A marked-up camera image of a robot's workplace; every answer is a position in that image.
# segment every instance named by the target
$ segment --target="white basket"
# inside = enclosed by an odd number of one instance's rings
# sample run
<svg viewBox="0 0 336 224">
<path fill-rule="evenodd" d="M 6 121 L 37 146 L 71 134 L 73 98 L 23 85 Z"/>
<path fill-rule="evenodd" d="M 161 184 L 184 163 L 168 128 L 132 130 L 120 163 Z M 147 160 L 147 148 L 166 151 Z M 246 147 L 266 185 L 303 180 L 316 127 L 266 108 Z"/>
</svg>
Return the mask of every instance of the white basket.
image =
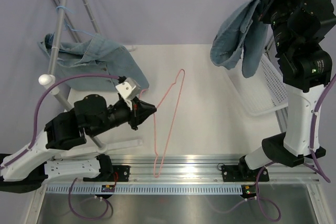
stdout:
<svg viewBox="0 0 336 224">
<path fill-rule="evenodd" d="M 226 72 L 230 85 L 250 115 L 263 115 L 288 106 L 282 76 L 265 55 L 262 55 L 258 70 L 251 78 L 243 77 L 241 62 L 239 60 L 234 69 Z"/>
</svg>

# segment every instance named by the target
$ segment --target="blue cloth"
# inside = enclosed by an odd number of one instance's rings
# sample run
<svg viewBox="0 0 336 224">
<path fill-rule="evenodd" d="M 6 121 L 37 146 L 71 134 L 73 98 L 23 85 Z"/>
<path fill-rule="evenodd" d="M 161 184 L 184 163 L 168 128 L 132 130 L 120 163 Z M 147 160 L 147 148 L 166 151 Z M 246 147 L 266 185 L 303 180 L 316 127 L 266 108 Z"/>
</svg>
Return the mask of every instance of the blue cloth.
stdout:
<svg viewBox="0 0 336 224">
<path fill-rule="evenodd" d="M 211 48 L 214 65 L 234 68 L 244 49 L 243 76 L 256 73 L 267 37 L 267 25 L 258 21 L 264 7 L 261 0 L 251 0 L 223 22 Z"/>
<path fill-rule="evenodd" d="M 47 34 L 38 45 L 50 59 L 53 34 Z M 149 83 L 128 50 L 99 34 L 84 43 L 62 42 L 58 54 L 56 75 L 60 78 L 82 73 L 103 73 L 133 78 L 141 89 Z M 115 91 L 117 80 L 85 77 L 67 81 L 76 90 Z"/>
</svg>

